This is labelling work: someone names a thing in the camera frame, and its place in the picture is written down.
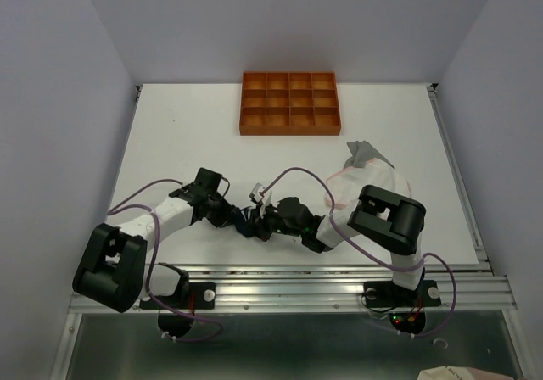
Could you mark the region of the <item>navy blue underwear white trim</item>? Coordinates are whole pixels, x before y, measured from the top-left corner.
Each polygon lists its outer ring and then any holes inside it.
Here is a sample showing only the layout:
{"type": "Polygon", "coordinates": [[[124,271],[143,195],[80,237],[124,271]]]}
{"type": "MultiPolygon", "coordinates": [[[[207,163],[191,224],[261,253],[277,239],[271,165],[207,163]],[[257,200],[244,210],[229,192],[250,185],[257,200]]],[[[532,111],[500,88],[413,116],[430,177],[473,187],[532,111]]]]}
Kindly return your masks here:
{"type": "Polygon", "coordinates": [[[251,211],[253,207],[254,206],[247,206],[245,208],[242,208],[241,210],[244,215],[244,221],[240,221],[234,225],[236,231],[240,233],[242,236],[244,236],[245,238],[250,238],[250,237],[246,237],[246,227],[249,224],[249,212],[251,211]]]}

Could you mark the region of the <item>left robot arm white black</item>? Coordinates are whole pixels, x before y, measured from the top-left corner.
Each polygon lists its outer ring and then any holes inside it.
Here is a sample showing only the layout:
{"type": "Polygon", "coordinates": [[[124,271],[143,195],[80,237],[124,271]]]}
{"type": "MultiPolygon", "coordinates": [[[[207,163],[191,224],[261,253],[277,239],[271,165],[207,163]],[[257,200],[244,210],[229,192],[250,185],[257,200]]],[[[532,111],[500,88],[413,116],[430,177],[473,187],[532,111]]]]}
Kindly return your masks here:
{"type": "Polygon", "coordinates": [[[226,181],[223,175],[201,168],[193,182],[169,193],[153,209],[127,200],[119,203],[111,215],[132,209],[144,214],[118,226],[102,223],[92,230],[73,278],[73,291],[117,312],[147,298],[152,270],[145,265],[148,252],[157,256],[162,240],[203,219],[217,228],[233,223],[238,208],[218,192],[226,181]]]}

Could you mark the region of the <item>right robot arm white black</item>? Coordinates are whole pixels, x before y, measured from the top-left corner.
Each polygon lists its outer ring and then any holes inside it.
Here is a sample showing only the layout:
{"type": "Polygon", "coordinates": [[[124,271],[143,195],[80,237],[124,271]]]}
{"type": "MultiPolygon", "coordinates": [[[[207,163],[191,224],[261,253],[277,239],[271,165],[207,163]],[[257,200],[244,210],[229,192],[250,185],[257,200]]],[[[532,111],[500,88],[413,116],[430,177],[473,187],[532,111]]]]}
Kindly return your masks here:
{"type": "Polygon", "coordinates": [[[401,304],[409,304],[421,293],[419,237],[425,215],[426,209],[417,201],[366,185],[357,199],[332,215],[314,215],[298,198],[287,197],[277,205],[266,200],[242,210],[236,227],[244,236],[262,241],[273,234],[297,237],[318,254],[363,236],[389,251],[391,296],[401,304]]]}

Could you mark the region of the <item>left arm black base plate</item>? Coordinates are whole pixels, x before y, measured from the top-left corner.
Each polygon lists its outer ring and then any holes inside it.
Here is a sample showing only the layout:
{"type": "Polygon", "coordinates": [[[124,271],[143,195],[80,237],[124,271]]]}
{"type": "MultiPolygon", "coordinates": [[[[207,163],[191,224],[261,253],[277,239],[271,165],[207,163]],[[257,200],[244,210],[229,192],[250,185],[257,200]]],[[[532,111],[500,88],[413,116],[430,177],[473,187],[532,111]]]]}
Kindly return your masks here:
{"type": "Polygon", "coordinates": [[[158,300],[178,310],[213,310],[215,308],[216,284],[214,282],[183,281],[171,295],[158,295],[158,300]]]}

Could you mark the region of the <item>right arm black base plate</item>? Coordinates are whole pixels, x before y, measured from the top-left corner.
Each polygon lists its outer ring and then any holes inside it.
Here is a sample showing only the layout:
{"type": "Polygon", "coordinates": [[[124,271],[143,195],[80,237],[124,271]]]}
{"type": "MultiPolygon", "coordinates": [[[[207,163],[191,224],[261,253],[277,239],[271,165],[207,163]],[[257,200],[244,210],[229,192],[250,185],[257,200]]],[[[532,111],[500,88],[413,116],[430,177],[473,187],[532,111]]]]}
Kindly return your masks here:
{"type": "Polygon", "coordinates": [[[437,282],[423,280],[417,289],[409,290],[393,284],[392,281],[365,282],[362,296],[371,309],[389,309],[419,306],[439,307],[442,305],[437,282]]]}

